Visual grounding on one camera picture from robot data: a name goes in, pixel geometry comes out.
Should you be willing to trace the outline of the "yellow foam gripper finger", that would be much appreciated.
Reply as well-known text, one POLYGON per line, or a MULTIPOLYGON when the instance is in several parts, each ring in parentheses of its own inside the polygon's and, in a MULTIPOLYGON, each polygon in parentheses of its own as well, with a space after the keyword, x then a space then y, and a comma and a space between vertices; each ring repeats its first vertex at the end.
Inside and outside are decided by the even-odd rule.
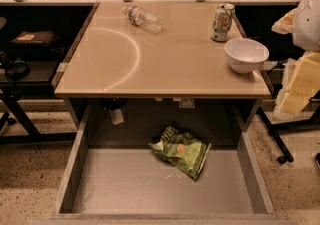
POLYGON ((276 98, 278 115, 298 115, 320 90, 320 53, 305 52, 285 64, 282 88, 276 98))
POLYGON ((294 17, 296 14, 296 8, 287 12, 284 16, 282 16, 278 21, 276 21, 271 30, 278 34, 289 34, 294 31, 294 17))

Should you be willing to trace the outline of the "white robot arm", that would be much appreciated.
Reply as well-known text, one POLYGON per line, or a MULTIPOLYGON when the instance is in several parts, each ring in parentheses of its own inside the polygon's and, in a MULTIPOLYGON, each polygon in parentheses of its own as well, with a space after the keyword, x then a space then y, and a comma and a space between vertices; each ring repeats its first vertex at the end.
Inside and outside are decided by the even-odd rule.
POLYGON ((283 79, 276 105, 281 112, 297 115, 320 90, 320 0, 301 0, 276 21, 271 30, 292 34, 293 44, 304 50, 294 70, 283 79))

